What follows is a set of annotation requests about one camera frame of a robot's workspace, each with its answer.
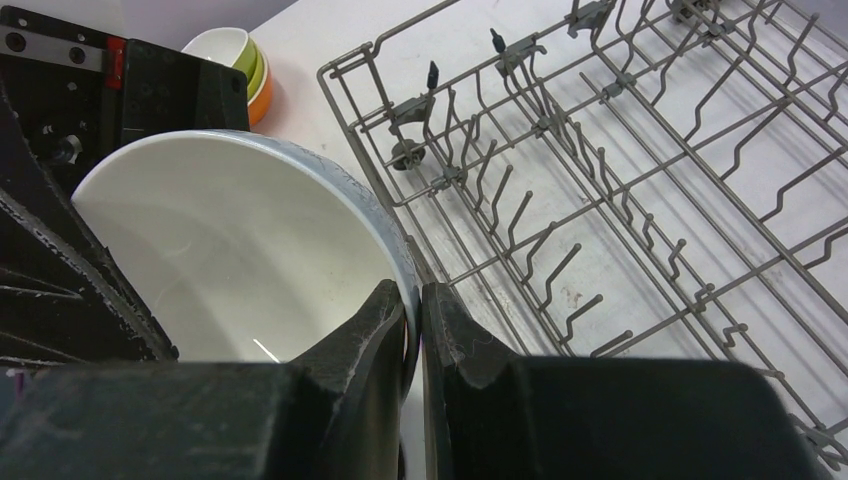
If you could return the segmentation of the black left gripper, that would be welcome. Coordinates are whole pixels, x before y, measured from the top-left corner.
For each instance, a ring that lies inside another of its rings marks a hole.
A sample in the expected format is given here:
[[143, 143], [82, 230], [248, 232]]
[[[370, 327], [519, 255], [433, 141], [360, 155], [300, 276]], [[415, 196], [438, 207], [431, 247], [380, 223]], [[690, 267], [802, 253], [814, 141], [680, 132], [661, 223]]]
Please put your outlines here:
[[139, 139], [248, 130], [246, 75], [4, 5], [1, 80], [2, 365], [177, 360], [66, 194]]

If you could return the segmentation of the white bowl with blue outside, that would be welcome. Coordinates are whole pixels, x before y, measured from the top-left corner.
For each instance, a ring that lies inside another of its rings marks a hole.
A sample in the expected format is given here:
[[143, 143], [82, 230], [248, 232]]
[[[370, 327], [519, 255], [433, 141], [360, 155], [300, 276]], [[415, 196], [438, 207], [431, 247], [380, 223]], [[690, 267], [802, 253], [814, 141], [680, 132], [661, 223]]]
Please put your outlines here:
[[409, 391], [412, 254], [373, 191], [333, 160], [250, 132], [175, 131], [113, 152], [71, 199], [182, 361], [291, 361], [395, 282]]

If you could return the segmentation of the white square bowl green outside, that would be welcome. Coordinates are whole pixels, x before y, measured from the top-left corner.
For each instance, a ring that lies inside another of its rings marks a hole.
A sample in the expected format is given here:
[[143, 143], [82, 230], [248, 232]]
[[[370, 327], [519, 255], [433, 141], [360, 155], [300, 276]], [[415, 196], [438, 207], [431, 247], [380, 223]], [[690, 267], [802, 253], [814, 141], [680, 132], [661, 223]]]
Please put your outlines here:
[[190, 40], [182, 53], [234, 68], [247, 77], [247, 96], [258, 91], [264, 75], [264, 60], [247, 31], [219, 27], [204, 31]]

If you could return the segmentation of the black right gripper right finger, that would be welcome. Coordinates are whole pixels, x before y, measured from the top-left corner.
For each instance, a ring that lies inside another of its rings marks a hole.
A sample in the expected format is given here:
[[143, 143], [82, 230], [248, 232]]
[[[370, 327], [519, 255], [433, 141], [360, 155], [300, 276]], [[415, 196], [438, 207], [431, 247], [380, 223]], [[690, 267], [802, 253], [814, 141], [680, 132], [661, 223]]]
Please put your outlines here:
[[734, 362], [522, 356], [422, 290], [431, 479], [822, 479], [766, 380]]

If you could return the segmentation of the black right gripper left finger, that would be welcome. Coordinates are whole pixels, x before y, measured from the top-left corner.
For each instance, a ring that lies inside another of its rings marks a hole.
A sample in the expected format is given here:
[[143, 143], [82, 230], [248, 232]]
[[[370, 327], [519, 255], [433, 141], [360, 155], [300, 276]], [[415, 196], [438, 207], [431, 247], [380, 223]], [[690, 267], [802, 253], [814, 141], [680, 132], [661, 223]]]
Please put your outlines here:
[[288, 363], [137, 363], [40, 376], [1, 426], [5, 479], [393, 479], [405, 309], [380, 282]]

